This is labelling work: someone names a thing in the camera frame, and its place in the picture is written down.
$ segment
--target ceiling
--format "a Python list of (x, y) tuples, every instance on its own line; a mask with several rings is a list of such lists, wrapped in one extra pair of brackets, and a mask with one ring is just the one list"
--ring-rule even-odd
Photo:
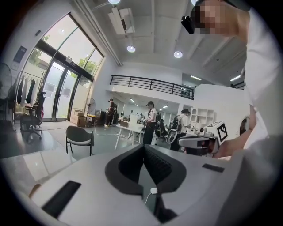
[[(106, 2), (89, 0), (88, 4), (121, 62), (177, 68), (211, 84), (226, 86), (245, 64), (246, 46), (239, 39), (190, 35), (183, 28), (181, 17), (191, 14), (191, 0), (121, 0), (117, 8), (131, 8), (134, 16), (135, 33), (127, 36), (115, 33), (108, 17), (113, 6)], [(129, 45), (135, 46), (135, 53), (127, 52)], [(183, 53), (180, 59), (173, 56), (177, 50)]]
[(117, 93), (112, 92), (113, 97), (117, 98), (120, 101), (123, 101), (125, 104), (135, 105), (137, 104), (139, 107), (146, 107), (147, 103), (149, 101), (154, 102), (154, 107), (159, 111), (159, 109), (162, 109), (162, 112), (177, 114), (178, 113), (178, 103), (173, 103), (170, 101), (160, 100), (156, 98), (150, 98), (145, 96), (139, 96), (134, 94), (125, 94), (125, 93)]

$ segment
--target gray floor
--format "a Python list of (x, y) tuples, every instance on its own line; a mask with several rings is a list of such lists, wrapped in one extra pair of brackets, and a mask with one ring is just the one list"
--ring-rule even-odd
[[(55, 124), (54, 122), (44, 122), (42, 124), (45, 129), (42, 134), (42, 139), (40, 140), (38, 136), (32, 135), (27, 141), (28, 134), (24, 136), (21, 135), (19, 131), (19, 124), (15, 124), (16, 131), (13, 131), (11, 128), (3, 128), (1, 130), (1, 143), (0, 143), (0, 158), (9, 158), (13, 156), (19, 156), (23, 154), (34, 153), (43, 150), (52, 150), (55, 148), (65, 148), (65, 128), (70, 124), (70, 122), (58, 122)], [(85, 128), (86, 131), (91, 132), (95, 130), (95, 128)], [(113, 152), (114, 147), (117, 141), (117, 137), (115, 134), (119, 133), (119, 128), (112, 127), (104, 127), (99, 126), (96, 127), (96, 131), (94, 131), (94, 147), (93, 154), (101, 154), (107, 152)], [(129, 135), (129, 131), (123, 130), (122, 134), (127, 137)], [(131, 138), (126, 140), (125, 138), (120, 138), (117, 149), (129, 146), (132, 144)], [(161, 140), (157, 141), (157, 145), (165, 148), (169, 148), (169, 145)], [(82, 158), (86, 158), (89, 156), (89, 147), (87, 146), (75, 146), (73, 147), (73, 158), (75, 160), (80, 160)], [(150, 193), (151, 188), (155, 188), (156, 185), (152, 181), (150, 175), (148, 174), (146, 168), (143, 166), (140, 173), (139, 184), (144, 187), (144, 201), (147, 195)], [(151, 211), (154, 211), (155, 197), (151, 195), (148, 199), (147, 206)]]

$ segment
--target white table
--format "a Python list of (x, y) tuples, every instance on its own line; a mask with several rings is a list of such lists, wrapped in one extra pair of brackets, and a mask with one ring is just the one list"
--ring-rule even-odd
[(120, 140), (120, 135), (121, 135), (123, 129), (129, 130), (129, 135), (128, 135), (127, 139), (129, 139), (132, 136), (132, 145), (134, 145), (134, 132), (138, 132), (140, 134), (139, 143), (141, 143), (141, 134), (142, 134), (142, 129), (144, 128), (144, 125), (136, 124), (135, 126), (129, 126), (129, 127), (116, 125), (116, 127), (120, 128), (120, 131), (119, 131), (119, 135), (118, 135), (117, 142), (116, 142), (114, 150), (116, 150), (116, 148), (118, 146), (118, 143), (119, 143), (119, 140)]

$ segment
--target cardboard box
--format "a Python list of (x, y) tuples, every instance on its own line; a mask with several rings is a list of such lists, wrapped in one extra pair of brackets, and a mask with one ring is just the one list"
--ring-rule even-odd
[(123, 126), (123, 127), (129, 127), (129, 122), (128, 121), (121, 121), (120, 125)]
[(78, 121), (77, 121), (77, 126), (78, 127), (85, 127), (85, 121), (86, 117), (85, 116), (78, 116)]
[(76, 111), (75, 115), (77, 115), (77, 116), (84, 116), (84, 113)]

